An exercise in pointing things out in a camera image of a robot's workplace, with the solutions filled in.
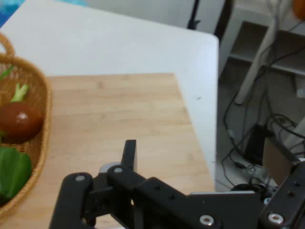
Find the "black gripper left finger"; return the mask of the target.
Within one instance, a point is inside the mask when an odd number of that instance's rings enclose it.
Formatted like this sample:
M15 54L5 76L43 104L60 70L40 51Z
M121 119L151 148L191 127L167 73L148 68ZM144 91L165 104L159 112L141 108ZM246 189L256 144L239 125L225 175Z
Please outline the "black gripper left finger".
M50 222L52 229L92 229L112 216L127 229L212 229L214 216L200 203L157 178L134 171L136 141L125 142L122 160L92 177L67 175Z

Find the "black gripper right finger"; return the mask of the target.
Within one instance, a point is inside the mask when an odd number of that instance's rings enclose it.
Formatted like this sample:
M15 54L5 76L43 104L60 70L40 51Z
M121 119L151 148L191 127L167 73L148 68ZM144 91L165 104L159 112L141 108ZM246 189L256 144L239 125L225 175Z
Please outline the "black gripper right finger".
M305 227L305 163L287 176L260 214L264 229Z

